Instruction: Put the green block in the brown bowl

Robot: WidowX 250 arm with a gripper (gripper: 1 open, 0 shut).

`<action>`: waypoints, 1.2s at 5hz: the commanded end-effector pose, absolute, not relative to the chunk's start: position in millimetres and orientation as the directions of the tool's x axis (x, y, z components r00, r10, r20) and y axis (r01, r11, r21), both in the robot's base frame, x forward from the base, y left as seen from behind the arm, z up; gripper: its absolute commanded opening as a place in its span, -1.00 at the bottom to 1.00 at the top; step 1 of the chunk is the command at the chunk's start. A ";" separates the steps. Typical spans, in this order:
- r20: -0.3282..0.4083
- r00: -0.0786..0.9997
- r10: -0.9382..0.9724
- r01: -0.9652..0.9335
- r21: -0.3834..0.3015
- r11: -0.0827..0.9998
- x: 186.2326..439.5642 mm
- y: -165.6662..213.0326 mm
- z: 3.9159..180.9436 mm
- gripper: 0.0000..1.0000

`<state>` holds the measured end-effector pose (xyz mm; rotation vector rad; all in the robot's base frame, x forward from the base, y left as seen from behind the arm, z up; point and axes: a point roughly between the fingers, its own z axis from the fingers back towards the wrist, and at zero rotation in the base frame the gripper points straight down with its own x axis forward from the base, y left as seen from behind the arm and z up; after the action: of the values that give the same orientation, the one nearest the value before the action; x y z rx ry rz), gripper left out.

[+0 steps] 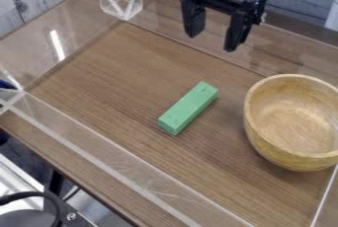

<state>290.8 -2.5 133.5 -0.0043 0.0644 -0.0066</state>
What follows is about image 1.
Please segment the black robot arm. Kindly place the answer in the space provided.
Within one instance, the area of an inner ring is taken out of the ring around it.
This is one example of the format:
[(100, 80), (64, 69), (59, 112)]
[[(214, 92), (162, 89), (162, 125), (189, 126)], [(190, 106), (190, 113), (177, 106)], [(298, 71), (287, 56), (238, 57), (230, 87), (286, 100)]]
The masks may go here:
[(179, 0), (183, 29), (190, 38), (205, 30), (206, 9), (227, 14), (230, 25), (223, 50), (234, 52), (246, 42), (253, 25), (261, 25), (266, 17), (269, 0)]

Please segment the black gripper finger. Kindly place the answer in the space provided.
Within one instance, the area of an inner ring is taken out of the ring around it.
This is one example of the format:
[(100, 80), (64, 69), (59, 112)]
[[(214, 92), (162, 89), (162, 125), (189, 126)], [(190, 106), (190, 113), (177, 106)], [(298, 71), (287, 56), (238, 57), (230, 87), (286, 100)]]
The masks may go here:
[(181, 0), (183, 28), (187, 36), (195, 38), (205, 30), (206, 10), (199, 0)]
[(231, 15), (230, 27), (226, 33), (225, 50), (233, 52), (238, 46), (246, 41), (253, 28), (253, 16), (237, 10)]

